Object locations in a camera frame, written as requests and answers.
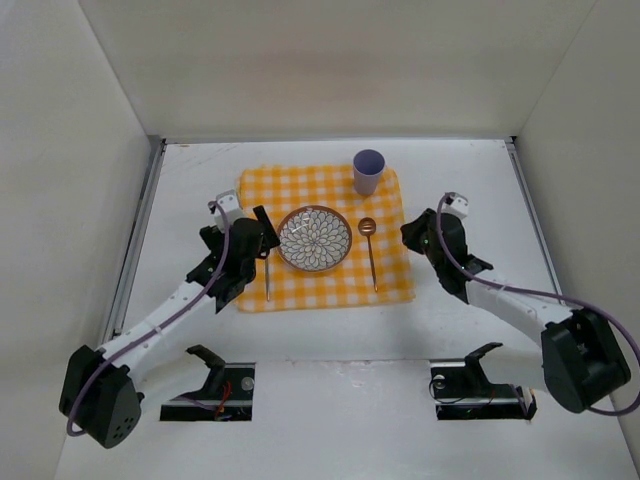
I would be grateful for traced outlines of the silver metal fork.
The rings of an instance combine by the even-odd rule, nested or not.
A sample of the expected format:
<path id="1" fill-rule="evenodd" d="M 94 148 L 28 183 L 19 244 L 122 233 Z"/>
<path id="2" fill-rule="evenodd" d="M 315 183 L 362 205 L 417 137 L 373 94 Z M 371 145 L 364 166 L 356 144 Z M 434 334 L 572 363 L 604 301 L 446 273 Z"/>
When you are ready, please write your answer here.
<path id="1" fill-rule="evenodd" d="M 271 285 L 270 285 L 270 259 L 265 259 L 264 262 L 264 275 L 265 275 L 265 296 L 266 301 L 271 301 Z"/>

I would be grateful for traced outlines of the patterned ceramic plate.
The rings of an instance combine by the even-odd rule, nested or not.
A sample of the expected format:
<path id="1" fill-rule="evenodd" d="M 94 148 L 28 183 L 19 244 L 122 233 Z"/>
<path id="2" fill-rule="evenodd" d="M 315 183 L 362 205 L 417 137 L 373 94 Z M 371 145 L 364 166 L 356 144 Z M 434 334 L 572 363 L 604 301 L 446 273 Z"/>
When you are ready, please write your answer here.
<path id="1" fill-rule="evenodd" d="M 348 221 L 321 205 L 291 211 L 280 222 L 277 234 L 280 258 L 289 267 L 306 273 L 337 267 L 349 254 L 353 240 Z"/>

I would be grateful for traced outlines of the copper long-handled spoon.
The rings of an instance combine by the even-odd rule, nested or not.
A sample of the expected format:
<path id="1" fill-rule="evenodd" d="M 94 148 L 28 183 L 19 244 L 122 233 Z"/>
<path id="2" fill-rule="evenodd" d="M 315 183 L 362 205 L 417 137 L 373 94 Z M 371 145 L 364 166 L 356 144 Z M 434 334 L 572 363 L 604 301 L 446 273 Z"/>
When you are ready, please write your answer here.
<path id="1" fill-rule="evenodd" d="M 370 270 L 371 270 L 372 282 L 373 282 L 373 287 L 375 292 L 378 291 L 378 282 L 377 282 L 377 273 L 376 273 L 376 267 L 375 267 L 373 247 L 372 247 L 372 237 L 376 233 L 376 229 L 377 229 L 376 222 L 371 217 L 364 217 L 358 223 L 359 233 L 367 240 Z"/>

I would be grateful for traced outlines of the lavender plastic cup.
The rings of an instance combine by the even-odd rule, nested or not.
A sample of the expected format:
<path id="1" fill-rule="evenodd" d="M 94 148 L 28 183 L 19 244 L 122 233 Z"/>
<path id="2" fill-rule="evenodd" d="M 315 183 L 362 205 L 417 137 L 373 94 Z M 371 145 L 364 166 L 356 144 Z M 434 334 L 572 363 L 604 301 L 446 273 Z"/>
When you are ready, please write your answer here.
<path id="1" fill-rule="evenodd" d="M 354 189 L 362 196 L 372 195 L 384 172 L 384 156 L 372 149 L 359 151 L 353 158 Z"/>

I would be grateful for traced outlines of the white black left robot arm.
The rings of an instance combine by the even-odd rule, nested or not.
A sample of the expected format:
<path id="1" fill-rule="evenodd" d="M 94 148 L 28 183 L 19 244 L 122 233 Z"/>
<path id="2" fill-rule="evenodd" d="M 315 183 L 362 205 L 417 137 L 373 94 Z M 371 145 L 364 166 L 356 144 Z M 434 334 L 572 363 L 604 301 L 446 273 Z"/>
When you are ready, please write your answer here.
<path id="1" fill-rule="evenodd" d="M 68 436 L 113 448 L 147 411 L 220 384 L 225 362 L 205 332 L 280 241 L 263 206 L 251 216 L 220 201 L 209 207 L 215 223 L 200 231 L 209 253 L 176 291 L 127 332 L 71 355 L 59 402 Z"/>

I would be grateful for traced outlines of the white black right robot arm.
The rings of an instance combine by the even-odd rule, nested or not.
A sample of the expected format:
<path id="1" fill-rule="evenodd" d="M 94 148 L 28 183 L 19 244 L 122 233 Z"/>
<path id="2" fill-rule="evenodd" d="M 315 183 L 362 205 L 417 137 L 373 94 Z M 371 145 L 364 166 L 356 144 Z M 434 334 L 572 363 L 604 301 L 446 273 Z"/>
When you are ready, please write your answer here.
<path id="1" fill-rule="evenodd" d="M 425 210 L 400 227 L 402 243 L 429 260 L 442 288 L 519 330 L 541 349 L 543 389 L 572 413 L 593 405 L 631 380 L 631 370 L 611 330 L 593 306 L 557 301 L 498 283 L 493 266 L 470 254 L 461 219 Z"/>

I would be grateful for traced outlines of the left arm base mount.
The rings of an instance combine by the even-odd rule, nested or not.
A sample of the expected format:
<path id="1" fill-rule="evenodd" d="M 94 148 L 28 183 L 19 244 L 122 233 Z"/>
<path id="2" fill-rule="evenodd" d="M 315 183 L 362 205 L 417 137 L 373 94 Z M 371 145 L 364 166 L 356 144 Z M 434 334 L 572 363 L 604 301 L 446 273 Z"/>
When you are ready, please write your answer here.
<path id="1" fill-rule="evenodd" d="M 161 422 L 247 422 L 252 420 L 255 363 L 227 363 L 199 345 L 187 350 L 205 362 L 203 385 L 161 406 Z"/>

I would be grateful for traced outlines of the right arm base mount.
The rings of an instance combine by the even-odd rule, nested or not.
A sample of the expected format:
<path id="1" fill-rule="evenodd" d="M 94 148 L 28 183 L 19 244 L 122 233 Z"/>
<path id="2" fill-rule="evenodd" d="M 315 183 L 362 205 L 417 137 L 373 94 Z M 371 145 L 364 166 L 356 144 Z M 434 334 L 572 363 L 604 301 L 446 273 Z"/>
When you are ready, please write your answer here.
<path id="1" fill-rule="evenodd" d="M 535 394 L 522 386 L 495 383 L 487 376 L 482 360 L 500 342 L 487 343 L 463 358 L 430 362 L 428 391 L 439 421 L 524 420 L 537 413 Z"/>

